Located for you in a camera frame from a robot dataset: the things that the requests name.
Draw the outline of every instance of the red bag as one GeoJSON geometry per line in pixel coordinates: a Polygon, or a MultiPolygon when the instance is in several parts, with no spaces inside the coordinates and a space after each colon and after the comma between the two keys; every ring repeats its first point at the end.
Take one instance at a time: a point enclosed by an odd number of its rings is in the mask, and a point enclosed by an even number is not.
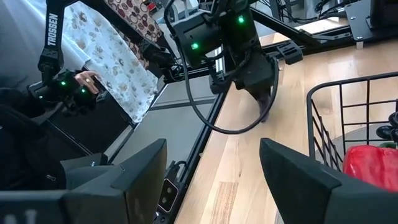
{"type": "Polygon", "coordinates": [[[343,162],[343,172],[380,188],[398,192],[398,150],[353,146],[343,162]]]}

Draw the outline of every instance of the white fabric with brown pattern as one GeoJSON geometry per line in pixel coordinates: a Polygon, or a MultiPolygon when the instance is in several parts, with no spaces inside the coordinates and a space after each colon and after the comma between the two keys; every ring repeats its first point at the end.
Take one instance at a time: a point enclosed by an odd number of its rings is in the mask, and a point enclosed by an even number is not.
{"type": "Polygon", "coordinates": [[[147,71],[124,39],[100,13],[81,2],[65,9],[63,34],[91,60],[102,84],[135,123],[141,122],[157,93],[157,78],[147,71]]]}

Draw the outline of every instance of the wooden tabletop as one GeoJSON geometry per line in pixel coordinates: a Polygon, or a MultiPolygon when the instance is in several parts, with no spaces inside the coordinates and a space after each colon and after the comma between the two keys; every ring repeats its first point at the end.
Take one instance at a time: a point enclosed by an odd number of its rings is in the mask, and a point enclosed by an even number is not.
{"type": "MultiPolygon", "coordinates": [[[[331,19],[303,26],[309,32],[319,32],[346,24],[331,19]]],[[[261,38],[262,44],[284,40],[280,34],[261,38]]],[[[212,132],[194,178],[183,201],[176,223],[236,223],[274,224],[277,207],[264,178],[259,160],[260,138],[268,137],[303,154],[308,154],[305,97],[314,86],[347,78],[398,71],[398,40],[374,45],[355,46],[305,56],[279,73],[279,89],[266,123],[237,136],[212,132]]],[[[365,85],[346,86],[345,103],[364,103],[365,85]]],[[[331,138],[341,135],[338,89],[327,88],[314,94],[313,99],[329,127],[331,138]]],[[[378,80],[371,84],[372,100],[398,98],[398,79],[378,80]]],[[[373,120],[386,120],[394,105],[371,109],[373,120]]],[[[364,109],[345,112],[346,122],[363,119],[364,109]]],[[[240,129],[259,116],[254,99],[232,85],[216,125],[240,129]]]]}

